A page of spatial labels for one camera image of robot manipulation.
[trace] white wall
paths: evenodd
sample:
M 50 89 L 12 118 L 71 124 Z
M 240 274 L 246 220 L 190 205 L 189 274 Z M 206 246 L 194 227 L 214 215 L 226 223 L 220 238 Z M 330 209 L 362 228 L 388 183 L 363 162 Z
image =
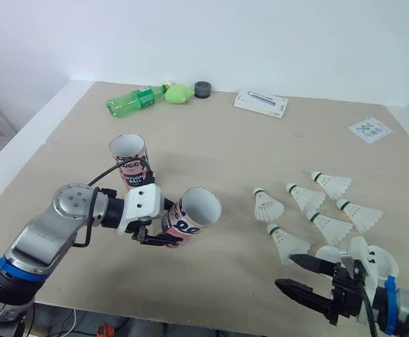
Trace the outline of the white wall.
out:
M 409 1 L 0 0 L 0 110 L 68 78 L 409 105 Z

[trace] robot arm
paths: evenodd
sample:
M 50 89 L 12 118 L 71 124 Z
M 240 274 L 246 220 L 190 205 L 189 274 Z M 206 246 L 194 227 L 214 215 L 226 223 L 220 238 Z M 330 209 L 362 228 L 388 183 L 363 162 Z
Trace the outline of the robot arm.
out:
M 181 239 L 168 234 L 148 235 L 146 225 L 161 216 L 173 203 L 164 199 L 154 183 L 132 189 L 125 199 L 113 190 L 99 190 L 80 183 L 62 186 L 53 202 L 33 218 L 5 254 L 0 257 L 0 336 L 20 329 L 22 317 L 31 308 L 41 288 L 68 250 L 89 244 L 91 228 L 115 228 L 117 234 L 129 232 L 141 244 L 163 246 Z M 86 242 L 75 242 L 86 226 Z

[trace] shuttlecock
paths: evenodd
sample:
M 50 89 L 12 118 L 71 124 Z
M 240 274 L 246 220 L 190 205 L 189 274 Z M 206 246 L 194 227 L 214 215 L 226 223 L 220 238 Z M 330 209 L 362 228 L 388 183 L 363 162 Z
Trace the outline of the shuttlecock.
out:
M 325 200 L 325 193 L 299 187 L 289 183 L 286 190 L 294 197 L 302 213 L 315 213 Z
M 284 213 L 284 206 L 278 200 L 268 195 L 264 189 L 258 187 L 253 191 L 256 197 L 254 217 L 266 223 L 278 219 Z
M 320 213 L 306 213 L 306 217 L 320 230 L 330 246 L 336 246 L 353 227 L 351 223 L 324 216 Z
M 288 265 L 293 261 L 289 259 L 292 254 L 306 254 L 311 248 L 311 245 L 306 241 L 294 237 L 292 234 L 280 229 L 280 226 L 273 223 L 267 225 L 267 233 L 269 233 L 275 242 L 276 249 L 280 255 L 281 263 Z
M 351 178 L 327 176 L 317 171 L 311 173 L 311 178 L 316 181 L 334 201 L 338 200 L 351 184 Z
M 346 199 L 337 200 L 336 205 L 338 209 L 345 212 L 361 234 L 373 227 L 384 214 L 384 212 L 379 209 L 370 209 L 352 204 Z

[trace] white box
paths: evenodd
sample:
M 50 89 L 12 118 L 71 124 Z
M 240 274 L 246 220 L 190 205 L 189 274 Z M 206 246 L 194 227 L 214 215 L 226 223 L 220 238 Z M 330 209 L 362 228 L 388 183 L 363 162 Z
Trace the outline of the white box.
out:
M 259 91 L 241 90 L 234 100 L 234 106 L 281 118 L 286 110 L 287 98 L 260 93 Z

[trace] wooden table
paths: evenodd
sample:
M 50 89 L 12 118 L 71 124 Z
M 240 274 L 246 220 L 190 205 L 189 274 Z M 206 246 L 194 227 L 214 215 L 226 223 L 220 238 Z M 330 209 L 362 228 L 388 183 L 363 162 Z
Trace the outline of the wooden table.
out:
M 37 301 L 268 336 L 367 336 L 355 319 L 330 326 L 273 283 L 293 278 L 329 296 L 325 277 L 280 264 L 266 225 L 253 216 L 252 190 L 265 187 L 285 205 L 277 223 L 310 242 L 315 253 L 324 239 L 285 191 L 289 182 L 319 190 L 309 178 L 314 170 L 352 177 L 345 197 L 384 210 L 365 238 L 396 258 L 398 285 L 409 289 L 409 137 L 384 107 L 290 98 L 285 116 L 274 119 L 234 108 L 234 93 L 216 92 L 185 105 L 162 101 L 128 118 L 110 117 L 105 101 L 134 88 L 94 84 L 6 188 L 0 255 L 61 185 L 87 183 L 113 165 L 108 144 L 122 133 L 145 138 L 166 197 L 176 200 L 190 186 L 205 186 L 221 199 L 223 216 L 180 249 L 141 246 L 129 235 L 96 228 L 90 247 L 69 251 Z M 368 117 L 394 132 L 368 145 L 346 128 Z M 99 185 L 125 193 L 117 172 Z M 328 200 L 321 213 L 346 219 Z

